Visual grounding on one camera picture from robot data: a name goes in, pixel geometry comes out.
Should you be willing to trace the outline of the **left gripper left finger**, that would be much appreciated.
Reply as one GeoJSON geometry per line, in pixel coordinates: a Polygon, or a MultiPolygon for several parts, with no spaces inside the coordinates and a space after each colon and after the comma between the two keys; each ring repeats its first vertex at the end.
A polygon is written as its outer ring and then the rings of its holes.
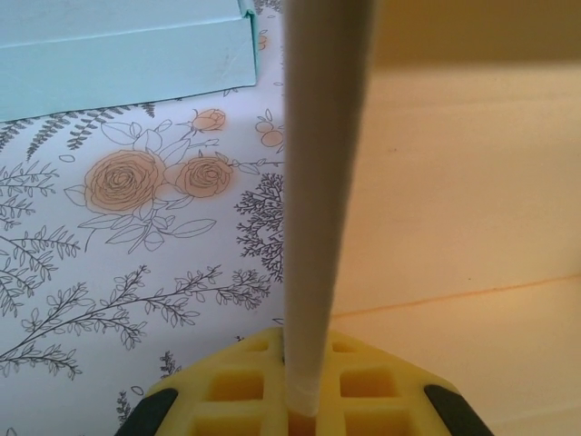
{"type": "Polygon", "coordinates": [[[118,435],[288,435],[283,334],[268,328],[156,382],[118,435]]]}

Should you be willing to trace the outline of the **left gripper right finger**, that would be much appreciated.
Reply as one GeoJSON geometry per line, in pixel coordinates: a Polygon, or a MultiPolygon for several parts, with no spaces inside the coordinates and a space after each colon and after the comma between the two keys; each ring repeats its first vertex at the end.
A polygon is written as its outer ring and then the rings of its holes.
{"type": "Polygon", "coordinates": [[[457,387],[344,333],[328,338],[318,435],[491,435],[457,387]]]}

